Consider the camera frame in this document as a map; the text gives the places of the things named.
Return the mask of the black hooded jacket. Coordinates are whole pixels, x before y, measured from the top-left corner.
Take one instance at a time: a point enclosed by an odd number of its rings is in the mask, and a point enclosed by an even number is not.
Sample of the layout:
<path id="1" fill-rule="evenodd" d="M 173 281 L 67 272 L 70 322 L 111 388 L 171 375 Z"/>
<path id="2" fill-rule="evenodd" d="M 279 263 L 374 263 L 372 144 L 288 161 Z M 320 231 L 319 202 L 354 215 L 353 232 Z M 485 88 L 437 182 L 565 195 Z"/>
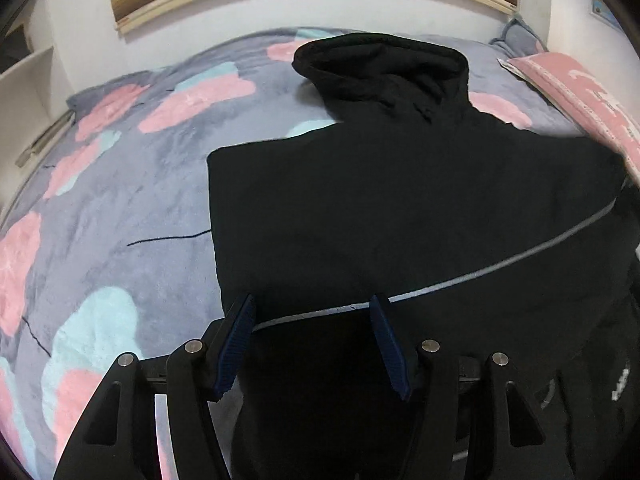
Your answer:
<path id="1" fill-rule="evenodd" d="M 253 297 L 237 479 L 634 479 L 639 191 L 470 102 L 456 50 L 349 34 L 293 67 L 334 122 L 208 156 L 221 297 Z M 390 385 L 369 301 L 404 352 Z"/>

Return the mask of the grey floral bed blanket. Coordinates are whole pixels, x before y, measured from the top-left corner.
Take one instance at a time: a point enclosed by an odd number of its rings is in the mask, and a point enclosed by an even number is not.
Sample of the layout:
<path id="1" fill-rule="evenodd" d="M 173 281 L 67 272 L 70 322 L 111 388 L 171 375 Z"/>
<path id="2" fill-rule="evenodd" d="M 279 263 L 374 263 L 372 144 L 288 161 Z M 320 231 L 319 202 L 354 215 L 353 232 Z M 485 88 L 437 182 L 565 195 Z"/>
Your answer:
<path id="1" fill-rule="evenodd" d="M 1 225 L 1 437 L 53 476 L 124 352 L 152 358 L 221 315 L 207 155 L 332 124 L 293 70 L 316 28 L 256 32 L 71 96 L 73 125 Z"/>

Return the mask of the grey items on ledge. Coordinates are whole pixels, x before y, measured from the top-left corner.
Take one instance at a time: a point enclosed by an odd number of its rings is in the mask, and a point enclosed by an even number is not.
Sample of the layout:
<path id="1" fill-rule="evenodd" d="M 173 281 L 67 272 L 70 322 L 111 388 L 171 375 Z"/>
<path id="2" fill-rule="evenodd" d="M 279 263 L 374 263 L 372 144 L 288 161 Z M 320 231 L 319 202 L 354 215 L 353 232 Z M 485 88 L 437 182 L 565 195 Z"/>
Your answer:
<path id="1" fill-rule="evenodd" d="M 71 110 L 59 117 L 52 125 L 50 125 L 38 138 L 21 152 L 21 155 L 15 159 L 14 165 L 23 168 L 33 157 L 39 155 L 44 148 L 65 128 L 69 127 L 74 121 L 75 113 Z"/>

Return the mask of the pink patterned pillow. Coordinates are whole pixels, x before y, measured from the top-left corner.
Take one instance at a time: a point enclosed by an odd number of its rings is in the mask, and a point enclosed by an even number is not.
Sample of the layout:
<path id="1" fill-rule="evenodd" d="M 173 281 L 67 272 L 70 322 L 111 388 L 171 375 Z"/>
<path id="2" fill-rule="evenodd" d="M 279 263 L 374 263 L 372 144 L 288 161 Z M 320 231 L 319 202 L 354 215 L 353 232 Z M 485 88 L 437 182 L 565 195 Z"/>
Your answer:
<path id="1" fill-rule="evenodd" d="M 563 53 L 544 52 L 500 65 L 534 87 L 588 136 L 620 154 L 629 177 L 639 184 L 639 124 L 582 64 Z"/>

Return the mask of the grey pillow behind pink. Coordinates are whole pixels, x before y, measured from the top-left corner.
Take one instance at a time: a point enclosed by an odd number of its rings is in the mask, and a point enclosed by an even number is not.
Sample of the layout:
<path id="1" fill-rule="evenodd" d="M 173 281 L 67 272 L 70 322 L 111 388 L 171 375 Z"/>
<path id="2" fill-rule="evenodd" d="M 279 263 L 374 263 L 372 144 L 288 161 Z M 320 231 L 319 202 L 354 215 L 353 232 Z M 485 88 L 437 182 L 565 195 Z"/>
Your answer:
<path id="1" fill-rule="evenodd" d="M 504 25 L 499 37 L 489 43 L 508 58 L 524 58 L 524 56 L 547 52 L 544 42 L 531 29 L 520 14 L 514 14 Z"/>

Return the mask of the white bookshelf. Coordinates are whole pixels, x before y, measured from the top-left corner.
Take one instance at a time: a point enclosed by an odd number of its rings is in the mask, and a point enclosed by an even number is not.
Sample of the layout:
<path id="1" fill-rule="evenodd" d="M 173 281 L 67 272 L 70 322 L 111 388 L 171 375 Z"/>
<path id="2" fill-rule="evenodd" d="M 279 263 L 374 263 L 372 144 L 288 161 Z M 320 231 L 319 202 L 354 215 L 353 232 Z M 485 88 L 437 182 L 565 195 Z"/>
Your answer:
<path id="1" fill-rule="evenodd" d="M 1 40 L 1 96 L 34 92 L 42 107 L 51 108 L 53 46 L 34 49 L 24 24 L 14 26 Z"/>

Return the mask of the wall map poster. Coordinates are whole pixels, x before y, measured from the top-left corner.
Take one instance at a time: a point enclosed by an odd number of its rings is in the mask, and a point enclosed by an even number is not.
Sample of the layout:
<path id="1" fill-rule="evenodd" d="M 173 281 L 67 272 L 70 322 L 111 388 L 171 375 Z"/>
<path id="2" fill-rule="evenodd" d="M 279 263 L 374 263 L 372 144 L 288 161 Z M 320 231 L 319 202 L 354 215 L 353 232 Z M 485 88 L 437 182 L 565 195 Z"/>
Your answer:
<path id="1" fill-rule="evenodd" d="M 591 0 L 591 13 L 613 28 L 617 30 L 623 30 L 622 25 L 619 21 L 617 21 L 614 13 L 606 5 L 604 0 Z"/>

